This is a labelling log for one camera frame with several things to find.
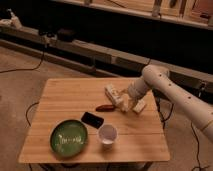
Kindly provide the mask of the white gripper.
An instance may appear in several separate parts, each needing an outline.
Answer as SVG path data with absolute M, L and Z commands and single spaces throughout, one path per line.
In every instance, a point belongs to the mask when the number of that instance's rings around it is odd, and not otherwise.
M 131 83 L 127 88 L 127 94 L 121 96 L 122 103 L 120 104 L 120 110 L 127 112 L 129 110 L 129 100 L 140 100 L 144 96 L 143 84 L 139 81 Z

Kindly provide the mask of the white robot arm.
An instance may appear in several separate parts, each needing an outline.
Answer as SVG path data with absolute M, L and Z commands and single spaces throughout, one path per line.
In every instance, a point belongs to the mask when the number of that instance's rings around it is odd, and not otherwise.
M 172 82 L 167 68 L 157 65 L 145 66 L 142 76 L 120 93 L 129 96 L 130 108 L 133 108 L 153 89 L 160 91 L 180 107 L 188 119 L 213 143 L 213 106 Z

